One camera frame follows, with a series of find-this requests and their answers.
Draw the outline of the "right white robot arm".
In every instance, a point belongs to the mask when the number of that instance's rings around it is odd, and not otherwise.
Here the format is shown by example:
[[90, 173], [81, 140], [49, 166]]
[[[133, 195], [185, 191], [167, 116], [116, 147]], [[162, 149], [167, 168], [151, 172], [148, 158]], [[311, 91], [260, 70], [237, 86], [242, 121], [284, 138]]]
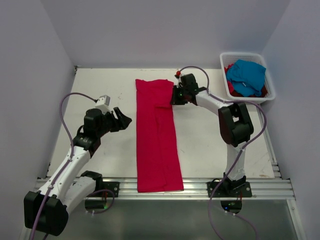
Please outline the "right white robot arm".
[[178, 83], [173, 86], [171, 105], [192, 103], [205, 108], [218, 117], [219, 132], [227, 146], [227, 164], [221, 183], [212, 181], [210, 187], [217, 193], [235, 196], [246, 184], [245, 151], [254, 127], [245, 103], [226, 103], [210, 96], [206, 87], [199, 87], [192, 73], [177, 71]]

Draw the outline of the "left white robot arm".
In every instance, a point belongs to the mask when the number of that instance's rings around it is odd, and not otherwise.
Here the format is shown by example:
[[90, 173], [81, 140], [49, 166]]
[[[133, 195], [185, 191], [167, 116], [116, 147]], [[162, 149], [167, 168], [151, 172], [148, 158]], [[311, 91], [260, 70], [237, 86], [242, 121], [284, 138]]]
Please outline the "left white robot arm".
[[131, 122], [117, 107], [106, 113], [97, 108], [86, 111], [63, 162], [38, 191], [29, 191], [24, 197], [24, 225], [31, 229], [32, 238], [36, 231], [59, 236], [85, 197], [103, 193], [100, 173], [87, 170], [79, 179], [76, 176], [93, 157], [105, 134], [125, 130]]

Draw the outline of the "crimson red t shirt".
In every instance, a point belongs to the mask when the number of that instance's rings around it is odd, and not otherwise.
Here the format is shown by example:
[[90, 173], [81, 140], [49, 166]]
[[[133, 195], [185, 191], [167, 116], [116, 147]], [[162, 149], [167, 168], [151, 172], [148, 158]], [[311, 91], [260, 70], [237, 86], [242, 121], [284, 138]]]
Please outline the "crimson red t shirt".
[[177, 149], [173, 83], [136, 79], [136, 166], [140, 193], [184, 190]]

